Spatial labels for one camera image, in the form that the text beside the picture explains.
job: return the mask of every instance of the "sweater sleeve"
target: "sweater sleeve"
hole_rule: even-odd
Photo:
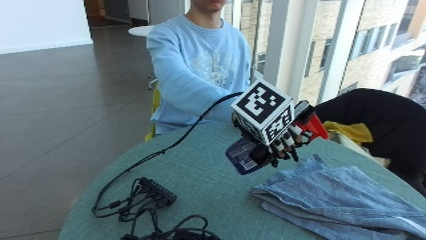
[[[188,68],[176,34],[158,26],[148,35],[147,48],[151,52],[162,97],[176,108],[191,115],[202,116],[212,104],[231,92],[202,79]],[[206,119],[231,122],[231,99],[219,104]]]

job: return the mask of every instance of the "building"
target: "building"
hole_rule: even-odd
[[[317,104],[324,70],[341,10],[340,0],[320,1],[300,99]],[[243,1],[240,29],[254,48],[254,66],[263,74],[273,1]],[[226,19],[234,21],[234,2]],[[340,94],[375,88],[409,96],[426,44],[426,1],[367,0],[360,18]]]

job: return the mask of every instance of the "floor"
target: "floor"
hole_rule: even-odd
[[[58,239],[86,187],[150,131],[152,65],[128,29],[0,55],[0,239]]]

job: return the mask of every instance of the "blue denim cloth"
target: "blue denim cloth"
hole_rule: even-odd
[[[267,211],[328,239],[426,239],[426,212],[357,167],[329,168],[317,155],[252,193]]]

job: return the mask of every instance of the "fabric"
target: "fabric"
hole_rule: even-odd
[[[243,33],[223,21],[207,29],[179,16],[156,25],[147,38],[162,103],[152,121],[158,133],[191,126],[211,105],[250,86],[251,50]],[[231,103],[216,106],[206,119],[231,123]]]
[[[426,239],[426,212],[357,167],[329,168],[317,155],[252,193],[267,211],[328,239]]]
[[[337,122],[327,121],[324,123],[324,128],[329,132],[344,134],[359,146],[361,146],[361,143],[373,142],[371,130],[364,123],[344,125]]]
[[[372,156],[391,160],[388,169],[426,197],[426,109],[411,99],[375,89],[356,89],[316,106],[321,120],[364,123]]]

